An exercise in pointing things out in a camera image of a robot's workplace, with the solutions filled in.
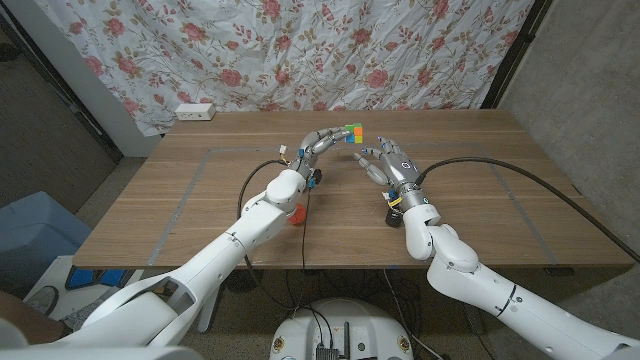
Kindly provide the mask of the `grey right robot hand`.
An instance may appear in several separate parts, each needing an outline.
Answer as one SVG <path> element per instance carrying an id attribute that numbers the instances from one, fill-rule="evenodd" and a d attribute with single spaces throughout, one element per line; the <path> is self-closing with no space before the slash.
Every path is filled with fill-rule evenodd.
<path id="1" fill-rule="evenodd" d="M 400 209 L 409 209 L 429 203 L 424 191 L 417 184 L 418 167 L 392 139 L 379 137 L 381 148 L 367 147 L 355 153 L 354 159 L 366 171 L 369 178 L 381 186 L 389 186 L 398 198 Z"/>

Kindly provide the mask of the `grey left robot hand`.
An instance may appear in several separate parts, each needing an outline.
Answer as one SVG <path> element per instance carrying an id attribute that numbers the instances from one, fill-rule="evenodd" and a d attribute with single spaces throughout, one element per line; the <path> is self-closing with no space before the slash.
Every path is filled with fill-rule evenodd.
<path id="1" fill-rule="evenodd" d="M 345 127 L 325 128 L 309 133 L 301 142 L 297 157 L 289 168 L 299 173 L 303 178 L 310 177 L 319 156 L 333 146 L 337 141 L 351 135 Z"/>

